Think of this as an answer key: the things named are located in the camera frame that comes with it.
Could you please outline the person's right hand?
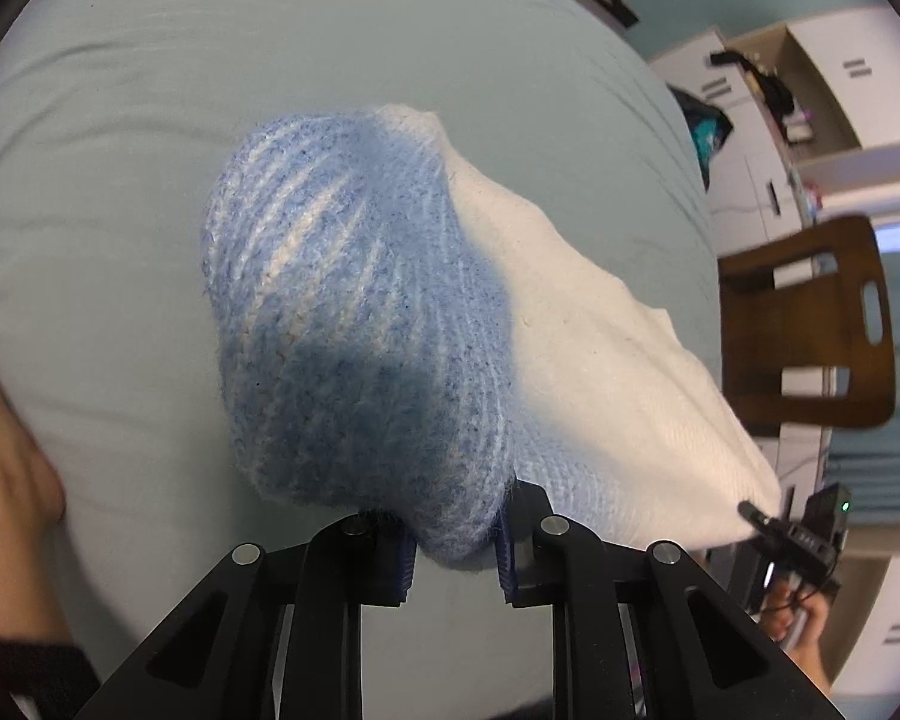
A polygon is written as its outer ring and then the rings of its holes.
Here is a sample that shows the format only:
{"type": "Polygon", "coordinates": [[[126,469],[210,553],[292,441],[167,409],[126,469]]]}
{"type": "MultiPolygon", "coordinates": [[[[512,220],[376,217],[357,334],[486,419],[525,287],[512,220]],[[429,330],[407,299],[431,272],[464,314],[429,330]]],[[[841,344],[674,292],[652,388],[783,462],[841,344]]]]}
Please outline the person's right hand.
{"type": "Polygon", "coordinates": [[[777,578],[769,587],[758,622],[759,629],[770,640],[782,644],[795,629],[798,619],[803,621],[802,630],[785,651],[824,694],[831,692],[831,679],[824,669],[821,637],[830,611],[829,601],[820,592],[795,593],[785,578],[777,578]]]}

